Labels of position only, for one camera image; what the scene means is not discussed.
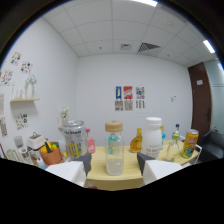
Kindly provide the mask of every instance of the white container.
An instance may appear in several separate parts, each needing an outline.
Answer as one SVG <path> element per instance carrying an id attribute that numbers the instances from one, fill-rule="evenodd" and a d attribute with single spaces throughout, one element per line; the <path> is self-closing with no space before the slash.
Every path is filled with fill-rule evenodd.
<path id="1" fill-rule="evenodd" d="M 150 184 L 181 169 L 183 169 L 183 167 L 179 163 L 147 160 L 145 161 L 145 167 L 142 175 L 144 185 Z"/>
<path id="2" fill-rule="evenodd" d="M 83 162 L 71 161 L 69 163 L 54 164 L 47 167 L 46 171 L 84 187 L 86 174 Z"/>
<path id="3" fill-rule="evenodd" d="M 162 149 L 162 134 L 160 126 L 162 119 L 159 117 L 147 117 L 145 133 L 143 134 L 141 153 L 158 159 Z"/>

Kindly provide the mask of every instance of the ceiling light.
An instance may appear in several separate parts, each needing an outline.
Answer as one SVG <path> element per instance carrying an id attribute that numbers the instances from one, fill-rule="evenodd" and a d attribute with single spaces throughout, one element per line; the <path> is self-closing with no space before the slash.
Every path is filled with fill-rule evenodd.
<path id="1" fill-rule="evenodd" d="M 214 51 L 212 45 L 211 45 L 207 40 L 203 41 L 203 43 L 204 43 L 205 46 L 208 48 L 208 50 L 210 51 L 210 53 L 215 53 L 215 51 Z"/>
<path id="2" fill-rule="evenodd" d="M 156 5 L 157 5 L 157 2 L 152 1 L 152 0 L 130 0 L 130 1 L 144 3 L 144 4 L 147 4 L 147 5 L 151 5 L 153 7 L 156 7 Z"/>

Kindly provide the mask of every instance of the glass jar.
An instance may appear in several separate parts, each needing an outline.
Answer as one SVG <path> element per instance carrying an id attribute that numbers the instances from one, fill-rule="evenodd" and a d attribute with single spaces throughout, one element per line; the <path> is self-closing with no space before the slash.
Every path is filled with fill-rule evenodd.
<path id="1" fill-rule="evenodd" d="M 105 131 L 106 170 L 109 175 L 118 176 L 124 168 L 124 139 L 121 134 L 123 123 L 107 121 Z"/>

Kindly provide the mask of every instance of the yellow bottle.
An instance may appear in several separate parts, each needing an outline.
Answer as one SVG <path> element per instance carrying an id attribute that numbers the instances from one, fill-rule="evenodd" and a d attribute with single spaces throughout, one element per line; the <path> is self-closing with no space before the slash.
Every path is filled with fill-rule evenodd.
<path id="1" fill-rule="evenodd" d="M 132 152 L 140 152 L 142 148 L 142 129 L 137 128 L 137 135 L 130 143 Z"/>

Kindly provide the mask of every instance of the ceiling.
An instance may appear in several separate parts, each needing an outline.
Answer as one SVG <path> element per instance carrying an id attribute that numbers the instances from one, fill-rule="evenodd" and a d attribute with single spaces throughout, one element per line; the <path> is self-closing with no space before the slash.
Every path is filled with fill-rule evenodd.
<path id="1" fill-rule="evenodd" d="M 217 58 L 203 35 L 184 17 L 164 5 L 130 0 L 74 0 L 43 18 L 78 57 L 99 54 L 143 54 L 190 67 Z M 158 46 L 138 52 L 142 43 Z M 121 45 L 130 45 L 121 49 Z"/>

